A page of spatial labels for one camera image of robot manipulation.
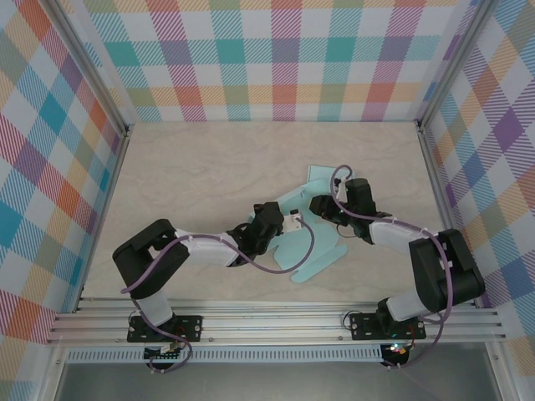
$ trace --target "light blue towel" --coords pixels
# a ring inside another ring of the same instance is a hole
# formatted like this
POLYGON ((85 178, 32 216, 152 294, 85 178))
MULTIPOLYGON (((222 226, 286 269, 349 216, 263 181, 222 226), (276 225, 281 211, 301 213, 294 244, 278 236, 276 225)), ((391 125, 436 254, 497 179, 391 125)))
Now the light blue towel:
MULTIPOLYGON (((334 168, 311 165, 308 168, 308 183, 277 199, 284 215, 298 209, 303 219, 312 227, 316 243, 308 260, 292 275, 293 282, 306 282, 348 251, 346 245, 336 246, 339 234, 336 228, 310 211, 308 206, 316 195, 329 193, 329 181, 334 168)), ((346 171, 337 175, 342 177, 346 171)), ((272 239, 268 249, 277 248, 274 258, 282 270, 297 264, 307 253, 310 245, 308 230, 289 232, 272 239)))

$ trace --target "black mounting plate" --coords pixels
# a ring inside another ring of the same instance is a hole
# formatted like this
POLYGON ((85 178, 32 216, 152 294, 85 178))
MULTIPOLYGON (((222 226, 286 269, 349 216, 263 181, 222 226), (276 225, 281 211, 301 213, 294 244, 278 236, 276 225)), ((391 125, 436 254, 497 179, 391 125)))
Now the black mounting plate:
POLYGON ((411 340, 413 334, 409 327, 414 330, 415 340, 423 340, 426 337, 425 326, 422 323, 421 327, 418 327, 419 323, 421 322, 409 322, 392 337, 388 337, 383 334, 375 313, 351 313, 349 315, 349 328, 351 328, 353 340, 411 340))
MULTIPOLYGON (((184 337, 190 343, 201 341, 202 316, 174 316, 160 328, 171 334, 184 337)), ((128 343, 172 343, 173 340, 155 332, 143 321, 141 316, 133 316, 130 319, 128 343)))

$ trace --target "aluminum rail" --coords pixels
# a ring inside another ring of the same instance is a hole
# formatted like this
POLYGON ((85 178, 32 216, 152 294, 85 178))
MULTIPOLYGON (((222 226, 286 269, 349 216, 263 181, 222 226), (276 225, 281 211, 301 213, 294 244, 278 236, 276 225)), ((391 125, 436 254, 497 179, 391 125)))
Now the aluminum rail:
MULTIPOLYGON (((388 340, 353 341, 342 327, 349 311, 374 312, 372 302, 207 302, 170 301, 177 315, 201 315, 203 346, 280 346, 381 344, 388 340)), ((140 346, 126 342, 128 298, 83 298, 76 313, 59 314, 48 338, 51 347, 140 346)), ((431 343, 438 326, 425 325, 431 343)), ((471 304, 455 307, 441 343, 486 343, 505 340, 497 312, 471 304)))

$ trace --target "gray floor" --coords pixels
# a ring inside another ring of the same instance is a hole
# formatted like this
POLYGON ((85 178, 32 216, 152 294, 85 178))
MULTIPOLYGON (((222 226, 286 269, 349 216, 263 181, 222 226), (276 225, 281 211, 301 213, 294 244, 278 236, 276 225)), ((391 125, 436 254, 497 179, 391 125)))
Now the gray floor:
POLYGON ((68 365, 57 401, 493 401, 491 377, 484 345, 439 346, 404 373, 378 363, 190 363, 167 375, 68 365))
MULTIPOLYGON (((85 297, 117 297, 124 283, 114 249, 159 218, 186 231, 218 233, 247 219, 254 203, 304 184, 309 165, 353 166, 379 210, 440 228, 412 123, 150 123, 132 135, 85 297)), ((168 297, 236 301, 379 301, 414 286, 408 256, 340 239, 349 252, 297 284, 251 266, 184 265, 168 297)), ((276 268, 273 256, 257 259, 276 268)))

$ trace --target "checkered backdrop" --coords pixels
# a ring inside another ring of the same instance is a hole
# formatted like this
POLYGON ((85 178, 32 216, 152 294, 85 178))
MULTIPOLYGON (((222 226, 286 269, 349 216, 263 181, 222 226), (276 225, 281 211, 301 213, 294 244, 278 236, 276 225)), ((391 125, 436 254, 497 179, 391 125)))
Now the checkered backdrop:
POLYGON ((34 391, 120 137, 38 0, 0 1, 0 400, 34 391))
POLYGON ((535 389, 535 0, 500 2, 426 134, 519 381, 535 389))
POLYGON ((144 121, 413 120, 469 2, 62 0, 119 107, 144 121))

